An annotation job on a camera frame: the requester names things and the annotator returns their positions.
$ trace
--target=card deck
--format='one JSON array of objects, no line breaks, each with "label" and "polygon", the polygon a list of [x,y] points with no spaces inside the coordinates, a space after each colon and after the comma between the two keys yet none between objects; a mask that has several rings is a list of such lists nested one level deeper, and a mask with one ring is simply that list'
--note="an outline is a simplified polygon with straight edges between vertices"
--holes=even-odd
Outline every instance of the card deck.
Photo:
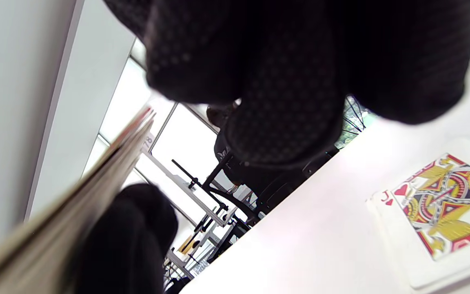
[{"label": "card deck", "polygon": [[470,140],[371,198],[393,257],[416,292],[470,276]]}]

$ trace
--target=black polka dot fabric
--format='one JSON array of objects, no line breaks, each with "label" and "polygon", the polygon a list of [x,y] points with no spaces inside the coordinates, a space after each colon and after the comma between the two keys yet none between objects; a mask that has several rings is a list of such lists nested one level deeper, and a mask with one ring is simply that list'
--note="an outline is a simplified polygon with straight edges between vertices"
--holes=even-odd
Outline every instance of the black polka dot fabric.
[{"label": "black polka dot fabric", "polygon": [[423,123],[463,95],[470,0],[105,0],[144,41],[147,82],[179,102],[226,105],[251,165],[306,164],[341,134],[346,95]]}]

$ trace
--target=heart symbol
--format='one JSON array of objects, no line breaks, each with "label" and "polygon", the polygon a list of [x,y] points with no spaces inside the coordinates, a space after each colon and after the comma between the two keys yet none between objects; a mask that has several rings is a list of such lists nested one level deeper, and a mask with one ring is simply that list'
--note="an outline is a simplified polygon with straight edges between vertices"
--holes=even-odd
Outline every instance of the heart symbol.
[{"label": "heart symbol", "polygon": [[398,190],[394,192],[395,195],[399,195],[399,196],[405,196],[406,193],[407,193],[407,184],[405,184],[404,186],[401,186]]}]

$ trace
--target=ceiling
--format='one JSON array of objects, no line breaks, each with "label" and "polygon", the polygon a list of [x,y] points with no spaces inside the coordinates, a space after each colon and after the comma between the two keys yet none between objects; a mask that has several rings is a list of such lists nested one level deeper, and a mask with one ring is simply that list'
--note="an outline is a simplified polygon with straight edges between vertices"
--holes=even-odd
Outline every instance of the ceiling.
[{"label": "ceiling", "polygon": [[0,240],[80,178],[133,41],[99,0],[0,0]]}]

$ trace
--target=table surface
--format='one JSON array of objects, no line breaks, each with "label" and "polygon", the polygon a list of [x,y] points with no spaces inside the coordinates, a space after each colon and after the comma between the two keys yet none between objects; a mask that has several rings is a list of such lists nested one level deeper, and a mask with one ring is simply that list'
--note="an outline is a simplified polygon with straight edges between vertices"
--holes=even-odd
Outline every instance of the table surface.
[{"label": "table surface", "polygon": [[[462,102],[431,123],[379,119],[221,255],[182,294],[409,293],[365,200],[470,137],[470,71]],[[441,293],[470,294],[470,280]]]}]

